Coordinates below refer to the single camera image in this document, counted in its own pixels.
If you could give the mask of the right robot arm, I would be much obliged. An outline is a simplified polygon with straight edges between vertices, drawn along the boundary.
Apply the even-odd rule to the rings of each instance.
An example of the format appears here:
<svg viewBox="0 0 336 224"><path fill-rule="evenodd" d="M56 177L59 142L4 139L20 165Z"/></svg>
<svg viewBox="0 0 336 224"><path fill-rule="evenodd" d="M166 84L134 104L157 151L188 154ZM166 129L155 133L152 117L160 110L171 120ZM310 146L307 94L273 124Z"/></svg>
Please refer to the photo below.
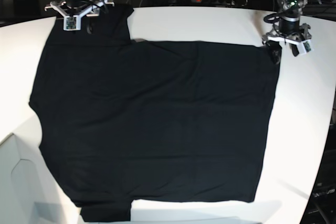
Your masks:
<svg viewBox="0 0 336 224"><path fill-rule="evenodd" d="M62 0L50 2L45 11L52 9L63 18L65 31L80 31L84 17L98 17L101 12L107 13L108 7L114 6L110 0Z"/></svg>

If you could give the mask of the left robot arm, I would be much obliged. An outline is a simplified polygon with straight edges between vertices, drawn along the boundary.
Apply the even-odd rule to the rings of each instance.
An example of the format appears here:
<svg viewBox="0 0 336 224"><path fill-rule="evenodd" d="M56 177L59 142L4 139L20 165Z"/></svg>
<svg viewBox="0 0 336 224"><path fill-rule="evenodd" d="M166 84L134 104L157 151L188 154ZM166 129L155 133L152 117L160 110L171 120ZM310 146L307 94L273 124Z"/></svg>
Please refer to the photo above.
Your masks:
<svg viewBox="0 0 336 224"><path fill-rule="evenodd" d="M309 32L311 26L307 23L300 24L302 10L308 0L276 0L276 3L277 12L263 18L265 23L272 25L272 29L262 36L262 43L272 62L278 65L282 54L281 42L288 43L296 57L312 51L312 36Z"/></svg>

